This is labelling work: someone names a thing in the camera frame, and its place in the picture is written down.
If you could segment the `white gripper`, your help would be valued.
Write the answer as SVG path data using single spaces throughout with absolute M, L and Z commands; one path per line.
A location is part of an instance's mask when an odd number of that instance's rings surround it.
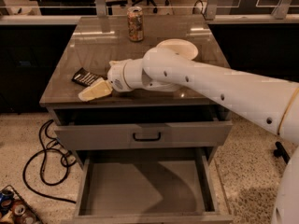
M 81 101 L 87 102 L 93 99 L 108 96 L 112 88 L 118 92 L 142 89 L 143 66 L 141 59 L 127 59 L 122 61 L 110 61 L 110 69 L 107 72 L 107 80 L 98 78 L 94 83 L 78 94 Z

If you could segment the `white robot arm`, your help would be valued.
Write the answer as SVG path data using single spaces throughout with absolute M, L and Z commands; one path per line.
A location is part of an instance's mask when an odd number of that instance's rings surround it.
M 174 91 L 179 86 L 299 144 L 299 83 L 197 63 L 167 48 L 148 50 L 141 59 L 112 61 L 107 79 L 79 93 L 82 101 L 136 89 Z

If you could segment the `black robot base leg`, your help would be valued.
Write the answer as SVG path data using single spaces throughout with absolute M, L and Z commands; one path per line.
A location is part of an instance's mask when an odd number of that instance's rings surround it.
M 290 156 L 289 156 L 288 152 L 286 151 L 286 149 L 284 148 L 284 146 L 279 141 L 276 141 L 275 146 L 276 146 L 276 148 L 273 151 L 274 156 L 276 158 L 282 158 L 284 160 L 284 162 L 286 164 L 288 164 L 289 160 L 290 160 Z

